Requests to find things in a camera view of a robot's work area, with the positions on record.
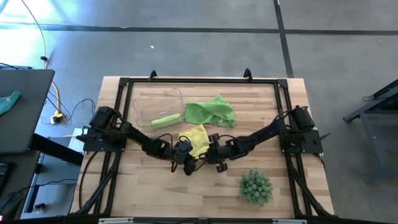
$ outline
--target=green towel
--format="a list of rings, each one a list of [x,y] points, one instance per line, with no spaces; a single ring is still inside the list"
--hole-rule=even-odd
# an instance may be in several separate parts
[[[235,114],[231,105],[220,95],[207,103],[187,103],[185,120],[193,124],[218,124],[235,127]]]

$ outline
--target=yellow cloth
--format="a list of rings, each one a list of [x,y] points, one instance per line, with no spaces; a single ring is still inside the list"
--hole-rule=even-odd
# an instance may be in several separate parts
[[[186,136],[191,140],[192,150],[189,152],[191,156],[198,159],[201,153],[204,153],[209,149],[209,137],[207,135],[205,127],[198,125],[194,128],[180,132],[180,136]]]

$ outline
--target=desk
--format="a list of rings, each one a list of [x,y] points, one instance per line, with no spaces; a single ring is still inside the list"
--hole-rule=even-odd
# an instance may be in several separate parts
[[[120,77],[104,77],[99,93],[98,106],[113,108]],[[293,105],[309,105],[303,79],[288,79]],[[233,136],[248,135],[268,125],[277,114],[274,88],[267,84],[227,83],[135,83],[132,88],[128,120],[148,136],[171,133],[174,141],[178,132],[195,124],[182,123],[167,128],[151,130],[140,128],[134,122],[132,107],[137,97],[148,97],[178,88],[185,103],[210,101],[221,95],[235,110],[236,127],[223,128],[206,124],[208,134],[220,133]],[[126,91],[120,108],[124,108]],[[83,186],[75,190],[71,212],[78,210],[78,189],[82,188],[83,203],[98,185],[104,153],[99,152],[92,160],[85,175]],[[303,154],[307,184],[324,208],[333,213],[330,193],[322,163],[317,157]],[[85,156],[81,172],[87,163]],[[170,162],[153,159],[141,148],[128,141],[122,153],[111,216],[131,217],[225,217],[225,218],[293,218],[292,199],[284,156],[280,153],[277,138],[256,146],[248,156],[227,161],[228,170],[217,173],[215,166],[205,165],[191,176],[178,167],[170,172]],[[264,207],[248,205],[239,198],[239,180],[250,168],[258,169],[270,177],[274,186],[271,201]],[[104,191],[105,206],[107,189]],[[297,190],[303,211],[302,194]]]
[[[53,76],[53,70],[0,71],[0,97],[9,96],[14,90],[21,93],[15,105],[0,116],[0,161],[12,163],[7,171],[9,177],[0,192],[0,201],[11,192],[32,183],[40,152],[81,164],[81,154],[34,133]],[[19,219],[22,212],[31,212],[33,205],[30,204],[24,210],[24,202],[28,200],[34,203],[34,189],[37,193],[39,187],[22,192],[24,198],[16,214],[10,218]]]

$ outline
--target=black table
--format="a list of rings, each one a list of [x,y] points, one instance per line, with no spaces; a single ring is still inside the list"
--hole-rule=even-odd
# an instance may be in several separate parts
[[[14,90],[21,95],[7,113],[0,116],[0,161],[12,163],[9,177],[0,191],[0,200],[28,187],[37,172],[40,153],[80,165],[83,155],[35,134],[44,101],[51,86],[54,70],[0,70],[0,97]],[[21,216],[28,190],[15,219]]]

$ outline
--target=green plant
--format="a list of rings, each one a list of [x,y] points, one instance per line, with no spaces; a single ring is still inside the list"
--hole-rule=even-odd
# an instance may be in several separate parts
[[[249,174],[242,175],[239,185],[241,197],[248,203],[264,206],[272,196],[272,183],[258,170],[250,169]]]

